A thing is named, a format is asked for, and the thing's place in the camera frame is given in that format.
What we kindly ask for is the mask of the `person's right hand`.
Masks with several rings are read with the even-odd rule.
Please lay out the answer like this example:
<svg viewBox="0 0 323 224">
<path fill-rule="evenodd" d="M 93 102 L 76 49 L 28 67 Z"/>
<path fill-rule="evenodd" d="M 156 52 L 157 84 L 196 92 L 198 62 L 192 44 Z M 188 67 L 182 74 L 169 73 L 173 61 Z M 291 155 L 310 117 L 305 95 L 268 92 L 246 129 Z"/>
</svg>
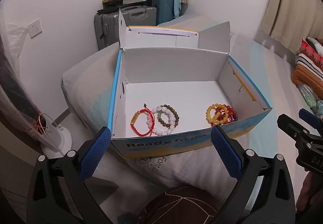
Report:
<svg viewBox="0 0 323 224">
<path fill-rule="evenodd" d="M 296 202 L 296 209 L 303 211 L 308 204 L 313 205 L 321 189 L 322 176 L 309 171 L 303 181 L 303 186 Z"/>
</svg>

